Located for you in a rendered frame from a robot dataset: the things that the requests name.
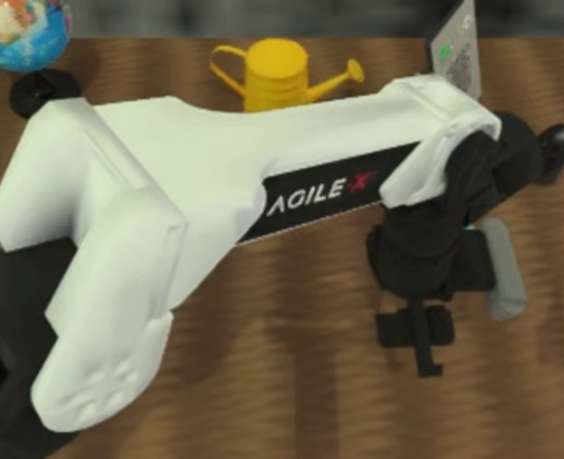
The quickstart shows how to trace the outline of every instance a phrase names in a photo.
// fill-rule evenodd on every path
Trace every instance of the red x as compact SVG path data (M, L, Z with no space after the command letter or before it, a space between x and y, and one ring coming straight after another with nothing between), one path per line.
M355 177L355 180L351 184L348 184L348 189L350 189L350 192L354 193L355 191L358 191L360 189L365 189L365 187L367 186L367 181L369 180L369 177L371 177L371 172L365 172L364 174L358 174Z

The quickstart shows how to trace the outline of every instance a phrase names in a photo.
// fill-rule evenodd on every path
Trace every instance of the wooden table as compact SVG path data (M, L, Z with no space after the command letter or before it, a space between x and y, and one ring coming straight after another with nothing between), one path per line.
M59 66L93 103L171 94L238 110L207 69L217 43L77 40ZM367 81L337 96L423 66L417 40L304 44L315 80L349 56L364 65ZM564 121L563 41L485 40L482 62L487 107L537 130ZM0 178L23 126L7 108L9 87L0 71ZM499 324L480 295L460 296L457 341L437 351L443 378L418 380L411 351L375 343L380 293L363 239L379 213L370 208L233 251L178 311L147 393L56 459L563 459L564 178L496 213L531 305Z

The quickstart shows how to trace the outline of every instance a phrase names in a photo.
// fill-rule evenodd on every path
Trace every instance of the yellow watering can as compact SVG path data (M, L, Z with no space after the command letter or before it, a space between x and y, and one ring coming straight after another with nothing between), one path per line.
M229 76L214 62L220 53L241 57L245 62L244 85ZM247 51L233 46L217 46L210 55L209 68L244 99L245 112L311 103L347 80L365 80L360 64L348 60L346 72L309 87L308 54L297 42L285 38L257 41Z

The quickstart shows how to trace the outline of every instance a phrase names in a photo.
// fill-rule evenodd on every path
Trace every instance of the watering can handle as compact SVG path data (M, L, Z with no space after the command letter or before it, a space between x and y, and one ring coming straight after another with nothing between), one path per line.
M224 83L226 83L229 87L231 87L240 96L244 97L246 95L246 91L245 91L244 87L240 83L238 83L237 80L235 80L231 76L229 76L229 74L227 72L222 70L214 62L214 56L216 56L219 53L227 53L227 54L230 54L230 55L237 55L239 57L242 57L242 59L245 59L246 58L246 52L244 50L240 50L239 48L235 48L234 46L219 45L216 48L214 48L214 50L212 51L212 53L209 56L209 68L212 72L214 72L214 75L216 75L218 78L220 78Z

